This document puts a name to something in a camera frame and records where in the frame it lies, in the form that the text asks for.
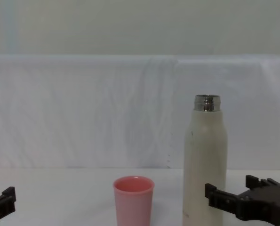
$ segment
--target metal bottle neck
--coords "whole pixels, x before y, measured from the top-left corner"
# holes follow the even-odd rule
[[[200,112],[219,112],[220,96],[217,95],[196,95],[194,110]]]

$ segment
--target white cloth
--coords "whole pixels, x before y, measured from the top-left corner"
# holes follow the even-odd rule
[[[196,94],[228,168],[280,169],[280,56],[0,56],[0,167],[183,166]]]

